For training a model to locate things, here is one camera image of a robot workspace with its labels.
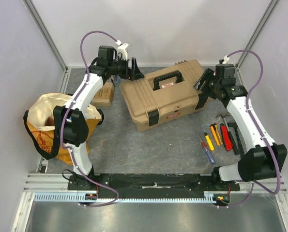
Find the tan plastic toolbox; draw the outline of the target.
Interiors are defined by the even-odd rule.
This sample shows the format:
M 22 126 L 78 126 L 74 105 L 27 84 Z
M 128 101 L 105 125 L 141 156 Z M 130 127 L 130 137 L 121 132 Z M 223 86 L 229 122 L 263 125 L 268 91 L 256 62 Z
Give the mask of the tan plastic toolbox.
M 202 110 L 209 98 L 195 84 L 203 73 L 193 59 L 122 82 L 120 90 L 137 130 L 146 131 Z

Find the steel claw hammer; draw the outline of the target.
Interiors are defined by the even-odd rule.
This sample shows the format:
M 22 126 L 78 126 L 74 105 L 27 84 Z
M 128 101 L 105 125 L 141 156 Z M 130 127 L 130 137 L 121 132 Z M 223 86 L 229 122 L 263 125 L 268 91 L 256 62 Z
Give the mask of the steel claw hammer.
M 231 114 L 230 114 L 229 112 L 220 113 L 220 114 L 218 114 L 218 115 L 216 116 L 216 118 L 218 118 L 218 117 L 225 118 L 225 117 L 227 117 L 227 116 L 231 116 Z

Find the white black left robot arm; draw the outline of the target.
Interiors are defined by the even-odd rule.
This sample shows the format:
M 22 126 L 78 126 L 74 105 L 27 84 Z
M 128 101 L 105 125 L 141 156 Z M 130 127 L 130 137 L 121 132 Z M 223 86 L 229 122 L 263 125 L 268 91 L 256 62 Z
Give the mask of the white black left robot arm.
M 95 94 L 113 75 L 125 80 L 143 78 L 136 59 L 128 58 L 131 45 L 122 43 L 118 48 L 102 45 L 98 56 L 86 70 L 83 81 L 71 98 L 63 105 L 53 110 L 55 137 L 62 148 L 69 151 L 73 162 L 73 171 L 81 175 L 78 183 L 86 190 L 95 186 L 93 166 L 89 161 L 86 140 L 89 133 L 87 117 L 84 112 L 88 109 Z

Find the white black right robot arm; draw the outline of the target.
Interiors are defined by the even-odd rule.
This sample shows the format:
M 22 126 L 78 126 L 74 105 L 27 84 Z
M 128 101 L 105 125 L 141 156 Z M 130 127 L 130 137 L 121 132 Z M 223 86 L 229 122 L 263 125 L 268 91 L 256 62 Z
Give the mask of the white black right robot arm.
M 211 186 L 222 190 L 228 181 L 258 183 L 276 178 L 281 182 L 281 170 L 287 156 L 284 144 L 278 145 L 264 129 L 256 115 L 249 93 L 236 84 L 235 67 L 232 64 L 217 64 L 215 70 L 207 68 L 195 89 L 212 99 L 218 99 L 233 117 L 243 136 L 247 152 L 235 164 L 214 169 Z

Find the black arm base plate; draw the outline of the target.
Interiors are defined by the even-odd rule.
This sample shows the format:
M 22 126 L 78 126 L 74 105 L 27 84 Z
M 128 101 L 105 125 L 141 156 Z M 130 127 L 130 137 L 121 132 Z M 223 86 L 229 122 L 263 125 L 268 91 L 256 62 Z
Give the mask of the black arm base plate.
M 234 181 L 214 180 L 210 174 L 95 174 L 93 181 L 115 190 L 194 189 L 196 191 L 239 191 Z

